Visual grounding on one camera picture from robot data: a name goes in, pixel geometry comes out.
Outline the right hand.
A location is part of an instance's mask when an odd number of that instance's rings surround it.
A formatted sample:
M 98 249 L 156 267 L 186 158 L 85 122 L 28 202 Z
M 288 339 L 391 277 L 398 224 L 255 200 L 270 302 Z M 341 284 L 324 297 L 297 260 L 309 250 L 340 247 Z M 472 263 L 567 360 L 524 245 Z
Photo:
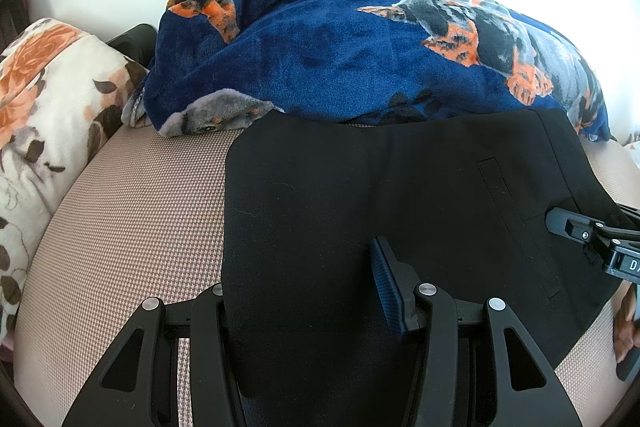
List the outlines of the right hand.
M 615 315 L 613 346 L 617 363 L 623 362 L 632 349 L 639 347 L 639 324 L 634 318 L 638 311 L 637 294 L 638 286 L 631 285 Z

